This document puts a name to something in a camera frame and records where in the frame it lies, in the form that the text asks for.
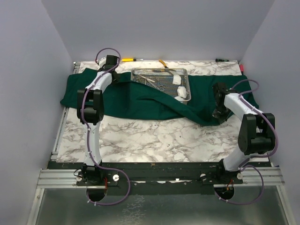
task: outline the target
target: yellow tool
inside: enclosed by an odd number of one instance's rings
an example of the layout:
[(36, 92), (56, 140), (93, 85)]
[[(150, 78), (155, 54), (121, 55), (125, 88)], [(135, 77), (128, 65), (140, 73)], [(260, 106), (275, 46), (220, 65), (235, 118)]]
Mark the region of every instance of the yellow tool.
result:
[(143, 59), (133, 59), (133, 58), (122, 59), (122, 62), (135, 62), (135, 61), (143, 61)]
[(166, 68), (166, 69), (168, 69), (168, 67), (167, 67), (167, 65), (166, 65), (166, 63), (164, 62), (164, 61), (162, 61), (162, 60), (158, 60), (161, 64), (163, 64), (164, 65), (164, 67)]

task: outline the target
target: light purple wall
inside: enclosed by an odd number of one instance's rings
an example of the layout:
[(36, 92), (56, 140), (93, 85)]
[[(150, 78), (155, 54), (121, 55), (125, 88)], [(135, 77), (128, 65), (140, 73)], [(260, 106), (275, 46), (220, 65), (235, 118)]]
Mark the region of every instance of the light purple wall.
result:
[(300, 224), (299, 12), (299, 0), (275, 0), (242, 63), (248, 78), (261, 85), (254, 94), (258, 104), (276, 116), (279, 150), (273, 160), (283, 172)]
[(73, 63), (39, 0), (1, 1), (0, 20), (0, 224), (23, 225)]
[(241, 60), (274, 0), (42, 0), (74, 61)]

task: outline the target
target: metal tray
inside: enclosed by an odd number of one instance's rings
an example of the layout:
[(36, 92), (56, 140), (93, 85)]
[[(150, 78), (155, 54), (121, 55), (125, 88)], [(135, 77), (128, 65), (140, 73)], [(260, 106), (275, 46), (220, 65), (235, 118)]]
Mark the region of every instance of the metal tray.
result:
[[(174, 75), (181, 77), (181, 85), (173, 84)], [(188, 72), (184, 68), (135, 68), (131, 71), (131, 80), (156, 88), (173, 98), (178, 96), (178, 87), (184, 86), (187, 90), (187, 97), (184, 99), (184, 102), (186, 103), (192, 98), (188, 82)]]

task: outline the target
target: green cloth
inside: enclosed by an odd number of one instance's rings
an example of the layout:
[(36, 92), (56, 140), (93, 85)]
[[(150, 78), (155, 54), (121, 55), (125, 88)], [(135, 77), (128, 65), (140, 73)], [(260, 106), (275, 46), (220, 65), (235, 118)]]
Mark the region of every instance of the green cloth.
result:
[[(88, 86), (96, 77), (97, 71), (85, 69), (82, 74), (70, 75), (67, 89), (61, 104), (66, 107), (77, 107), (77, 90)], [(192, 99), (187, 105), (173, 97), (152, 87), (130, 81), (130, 73), (123, 73), (121, 81), (109, 85), (103, 93), (105, 115), (140, 120), (169, 120), (186, 117), (200, 125), (218, 125), (217, 119), (212, 117), (215, 109), (215, 99), (212, 85), (224, 82), (232, 87), (246, 76), (210, 75), (188, 76)], [(248, 82), (236, 87), (237, 91), (250, 90)], [(244, 98), (258, 108), (253, 95), (246, 94)]]

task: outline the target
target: white marble countertop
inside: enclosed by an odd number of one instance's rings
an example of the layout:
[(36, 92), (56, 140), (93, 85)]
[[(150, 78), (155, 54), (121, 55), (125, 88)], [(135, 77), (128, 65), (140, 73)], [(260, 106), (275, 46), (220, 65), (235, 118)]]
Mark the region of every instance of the white marble countertop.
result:
[[(166, 62), (169, 68), (185, 68), (189, 75), (241, 75), (232, 62)], [(85, 68), (98, 69), (94, 62)], [(118, 73), (132, 68), (163, 68), (157, 61), (121, 63)], [(220, 126), (202, 127), (186, 118), (147, 121), (104, 116), (100, 126), (100, 153), (103, 162), (216, 162), (228, 156), (237, 145), (240, 121), (236, 116)], [(69, 109), (59, 145), (57, 162), (83, 162), (84, 132), (76, 109)]]

